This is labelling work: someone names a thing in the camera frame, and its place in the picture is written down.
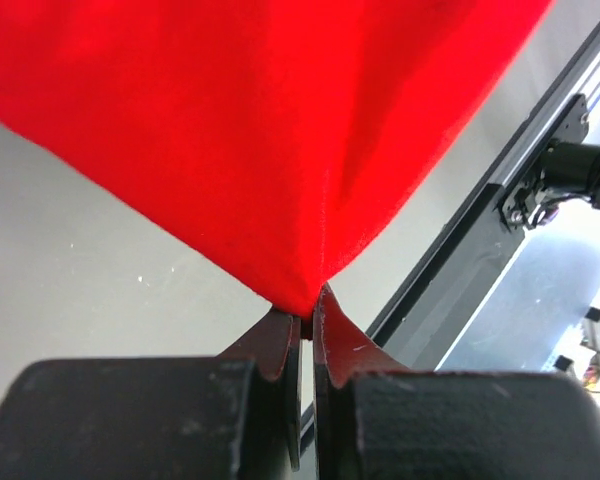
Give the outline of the bright red t-shirt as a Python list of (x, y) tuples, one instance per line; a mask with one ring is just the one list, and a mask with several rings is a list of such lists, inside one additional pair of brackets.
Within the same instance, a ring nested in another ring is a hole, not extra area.
[(549, 7), (0, 1), (0, 122), (306, 316)]

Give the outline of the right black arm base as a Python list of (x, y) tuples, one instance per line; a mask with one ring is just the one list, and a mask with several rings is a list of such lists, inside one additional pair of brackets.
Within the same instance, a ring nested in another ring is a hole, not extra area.
[(587, 144), (586, 96), (569, 99), (524, 161), (498, 208), (509, 231), (550, 223), (560, 206), (583, 200), (600, 210), (600, 145)]

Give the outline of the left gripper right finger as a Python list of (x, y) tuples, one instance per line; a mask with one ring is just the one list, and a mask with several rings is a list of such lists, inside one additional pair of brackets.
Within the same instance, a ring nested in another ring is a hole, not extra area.
[(321, 479), (600, 479), (600, 413), (563, 374), (413, 371), (324, 287), (313, 311)]

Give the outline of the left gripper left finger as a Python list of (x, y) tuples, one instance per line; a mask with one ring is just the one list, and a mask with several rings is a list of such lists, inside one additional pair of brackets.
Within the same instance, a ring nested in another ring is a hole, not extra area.
[(0, 479), (286, 479), (300, 356), (271, 310), (214, 357), (33, 363), (0, 404)]

